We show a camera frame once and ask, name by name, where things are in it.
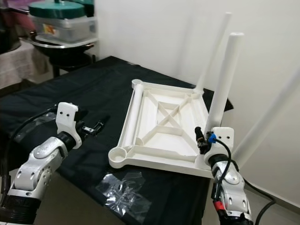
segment black tablecloth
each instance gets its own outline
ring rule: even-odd
[[[124,123],[133,79],[193,87],[139,65],[109,57],[0,99],[1,137],[3,139],[3,135],[11,134],[25,119],[61,101],[87,109],[89,114],[84,118],[87,126],[93,126],[102,116],[109,114],[111,118],[98,137],[87,139],[80,149],[71,151],[58,172],[101,205],[106,203],[106,197],[98,186],[106,174],[122,180],[128,173],[139,173],[144,182],[138,194],[150,202],[143,224],[199,224],[204,211],[208,179],[137,166],[113,169],[108,164],[108,151],[117,145]],[[203,96],[208,108],[212,95],[212,91],[206,90]],[[226,109],[231,108],[232,105],[227,102]],[[15,144],[10,152],[11,162],[23,162],[35,146],[55,133],[53,120],[37,126],[18,145]],[[122,217],[114,213],[127,224],[139,224],[129,213]]]

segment orange sticker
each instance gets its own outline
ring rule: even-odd
[[[43,24],[45,34],[55,34],[55,29],[51,25]]]

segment black pot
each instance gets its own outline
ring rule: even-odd
[[[17,49],[21,42],[11,18],[10,9],[0,8],[0,54]]]
[[[94,5],[88,5],[88,4],[83,4],[83,5],[84,5],[86,16],[87,17],[94,16],[94,12],[95,12]]]

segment clear plastic box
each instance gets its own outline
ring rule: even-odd
[[[80,17],[76,19],[48,19],[30,15],[35,24],[37,34],[43,39],[75,43],[96,36],[95,17]]]

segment blue connector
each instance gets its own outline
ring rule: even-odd
[[[209,139],[208,139],[208,142],[209,143],[216,143],[216,139],[217,138],[217,136],[215,135],[215,134],[212,134],[210,137],[209,137]]]

